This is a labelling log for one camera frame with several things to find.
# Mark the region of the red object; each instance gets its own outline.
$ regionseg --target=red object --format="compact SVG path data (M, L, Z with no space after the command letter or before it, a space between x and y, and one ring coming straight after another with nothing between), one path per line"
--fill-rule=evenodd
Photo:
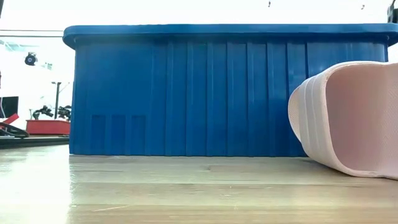
M2 121L3 123L6 123L6 124L11 124L12 122L14 122L16 119L18 119L19 118L19 116L18 116L18 114L13 114L13 115L11 115L8 119L5 119L4 121Z
M69 135L70 123L59 120L27 120L26 131L29 134Z

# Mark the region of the pink shoe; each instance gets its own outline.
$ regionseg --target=pink shoe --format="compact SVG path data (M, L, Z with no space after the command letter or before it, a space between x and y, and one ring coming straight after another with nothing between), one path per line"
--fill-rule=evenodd
M289 99L289 120L313 160L398 179L398 63L345 62L308 78Z

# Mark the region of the black stand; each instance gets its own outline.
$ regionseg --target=black stand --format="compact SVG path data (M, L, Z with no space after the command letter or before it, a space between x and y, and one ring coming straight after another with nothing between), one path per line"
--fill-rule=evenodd
M58 83L57 83L57 94L56 94L56 96L55 96L54 119L57 119L57 116L58 116L58 100L59 100L59 97L60 97L60 85L61 85L61 83L58 82Z

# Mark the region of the wooden table surface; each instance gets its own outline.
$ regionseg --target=wooden table surface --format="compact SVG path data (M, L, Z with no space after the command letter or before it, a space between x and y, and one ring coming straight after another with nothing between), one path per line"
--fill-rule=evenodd
M306 158L0 150L0 223L398 223L398 181Z

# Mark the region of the black cable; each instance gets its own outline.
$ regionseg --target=black cable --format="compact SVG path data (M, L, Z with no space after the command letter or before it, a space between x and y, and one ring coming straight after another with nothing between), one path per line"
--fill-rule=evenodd
M8 131L6 131L3 128L0 128L0 134L14 136L16 138L28 138L29 137L29 133L27 133L26 131L24 131L22 129L14 127L13 125L0 122L0 126L6 127L8 130ZM10 133L9 131L11 131L11 130L16 131L18 134Z
M70 84L70 82L68 82L68 84L65 85L65 86L60 90L60 93L61 93L64 89L66 89L66 88L68 87L69 84Z

